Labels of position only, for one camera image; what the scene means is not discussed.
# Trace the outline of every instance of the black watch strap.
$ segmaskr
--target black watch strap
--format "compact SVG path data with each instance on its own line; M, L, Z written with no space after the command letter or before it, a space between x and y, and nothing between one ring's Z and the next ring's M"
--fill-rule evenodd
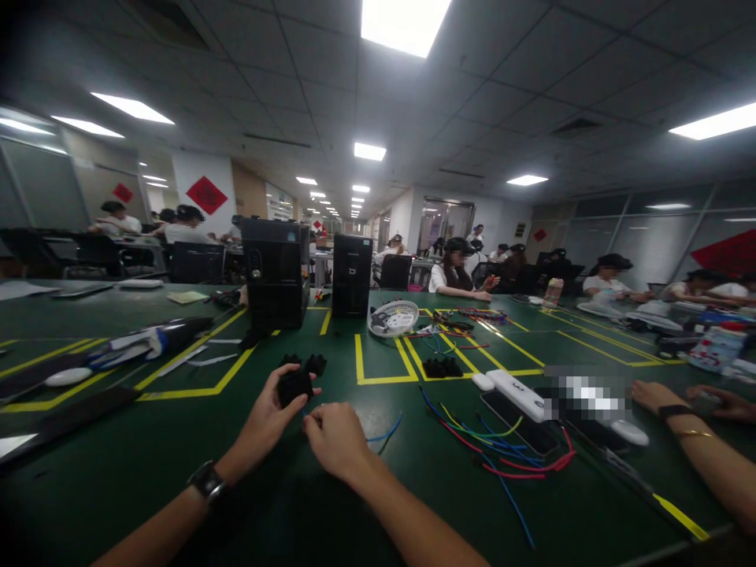
M695 415L695 412L688 406L683 406L681 404L662 406L659 408L659 417L662 421L667 421L670 417L676 415Z

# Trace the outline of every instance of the red diamond sign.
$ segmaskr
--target red diamond sign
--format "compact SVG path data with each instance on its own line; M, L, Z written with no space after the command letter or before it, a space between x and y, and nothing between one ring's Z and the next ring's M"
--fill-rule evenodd
M123 185L122 183L119 183L116 185L116 188L113 189L113 194L118 197L123 202L129 202L132 200L132 197L134 194L132 193L132 190Z
M209 215L215 213L228 200L228 197L205 176L191 186L187 191L187 197Z

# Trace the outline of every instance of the air vent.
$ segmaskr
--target air vent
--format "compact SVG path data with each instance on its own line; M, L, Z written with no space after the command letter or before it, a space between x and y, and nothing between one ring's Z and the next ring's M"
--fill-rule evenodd
M166 43L210 51L207 43L187 18L181 7L170 0L128 0L128 4Z
M309 144L305 144L304 142L292 142L291 140L282 140L278 138L268 138L266 136L258 136L255 134L244 134L245 138L252 138L252 139L259 139L263 142L275 142L275 143L282 143L286 144L287 146L297 146L297 147L305 147L307 149L310 149L312 146Z
M557 128L549 135L560 139L575 139L579 136L587 134L588 132L593 132L597 128L601 127L601 124L594 122L593 120L578 118L577 120L573 120L572 122L565 124L561 128Z
M452 175L459 175L459 176L463 176L463 177L472 177L473 179L485 179L485 176L479 176L479 175L476 175L475 173L458 172L458 171L454 171L453 169L439 168L439 171L440 172L444 172L444 173L451 173Z

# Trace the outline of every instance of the black box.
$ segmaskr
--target black box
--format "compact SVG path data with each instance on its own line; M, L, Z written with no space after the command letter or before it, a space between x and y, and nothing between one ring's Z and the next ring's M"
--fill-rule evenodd
M241 229L253 329L301 328L309 301L309 226L244 219Z
M372 239L362 236L333 237L333 317L368 316Z

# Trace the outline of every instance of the white device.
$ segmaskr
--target white device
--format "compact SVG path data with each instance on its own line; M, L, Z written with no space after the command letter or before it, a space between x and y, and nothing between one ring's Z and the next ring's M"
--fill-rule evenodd
M494 381L485 374L473 374L472 382L482 391L491 391L496 387Z
M609 425L609 429L617 433L622 439L633 445L647 447L650 443L648 435L642 429L636 427L629 421L615 420Z
M493 380L498 391L509 398L533 421L536 423L543 422L546 418L543 411L543 398L505 370L490 370L486 372L486 376Z
M50 387L70 386L86 380L92 375L89 368L61 370L45 380L45 384Z

